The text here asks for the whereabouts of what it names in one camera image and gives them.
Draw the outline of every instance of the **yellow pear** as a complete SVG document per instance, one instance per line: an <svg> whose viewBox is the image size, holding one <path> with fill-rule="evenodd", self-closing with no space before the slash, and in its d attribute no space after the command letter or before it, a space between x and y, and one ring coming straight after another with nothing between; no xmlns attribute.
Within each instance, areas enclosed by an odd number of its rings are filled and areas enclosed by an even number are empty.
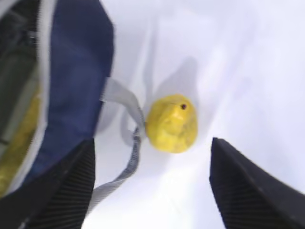
<svg viewBox="0 0 305 229"><path fill-rule="evenodd" d="M183 95L174 94L156 101L146 118L146 135L161 151L180 153L196 140L196 109Z"/></svg>

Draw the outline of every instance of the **gray strap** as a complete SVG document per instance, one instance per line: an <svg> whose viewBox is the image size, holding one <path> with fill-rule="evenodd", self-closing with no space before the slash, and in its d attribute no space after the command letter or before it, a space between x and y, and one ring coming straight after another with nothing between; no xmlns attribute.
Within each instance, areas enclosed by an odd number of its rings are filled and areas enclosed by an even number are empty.
<svg viewBox="0 0 305 229"><path fill-rule="evenodd" d="M93 190L91 202L87 215L106 197L114 192L125 180L131 177L136 171L140 160L141 139L144 136L144 116L136 96L112 78L107 79L105 91L101 100L104 102L116 102L124 105L135 120L138 127L133 133L133 148L127 167L113 181L100 185Z"/></svg>

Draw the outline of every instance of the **black rubber pad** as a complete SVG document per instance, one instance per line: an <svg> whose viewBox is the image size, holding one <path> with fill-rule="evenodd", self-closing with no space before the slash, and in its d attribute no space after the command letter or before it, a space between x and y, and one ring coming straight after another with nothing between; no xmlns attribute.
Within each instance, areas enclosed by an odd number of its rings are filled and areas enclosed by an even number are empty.
<svg viewBox="0 0 305 229"><path fill-rule="evenodd" d="M0 200L0 228L80 229L95 182L94 140Z"/></svg>
<svg viewBox="0 0 305 229"><path fill-rule="evenodd" d="M305 196L222 139L213 140L210 183L227 229L305 228Z"/></svg>

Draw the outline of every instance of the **white backdrop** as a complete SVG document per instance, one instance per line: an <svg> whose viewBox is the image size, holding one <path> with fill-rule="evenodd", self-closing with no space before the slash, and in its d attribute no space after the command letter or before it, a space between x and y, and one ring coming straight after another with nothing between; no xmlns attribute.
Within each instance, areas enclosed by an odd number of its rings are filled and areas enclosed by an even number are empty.
<svg viewBox="0 0 305 229"><path fill-rule="evenodd" d="M187 152L146 139L136 174L103 201L84 229L223 229L209 184L213 136L305 193L305 2L302 0L102 0L115 25L112 76L144 111L181 93L198 109ZM106 104L96 135L96 186L131 152L134 124Z"/></svg>

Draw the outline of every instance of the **navy blue fabric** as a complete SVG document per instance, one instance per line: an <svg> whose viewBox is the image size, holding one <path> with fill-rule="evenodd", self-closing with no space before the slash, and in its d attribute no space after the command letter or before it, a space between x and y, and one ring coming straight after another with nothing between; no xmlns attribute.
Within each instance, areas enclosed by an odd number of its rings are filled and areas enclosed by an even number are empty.
<svg viewBox="0 0 305 229"><path fill-rule="evenodd" d="M25 183L94 136L113 58L113 25L99 0L59 0L51 30L48 126Z"/></svg>

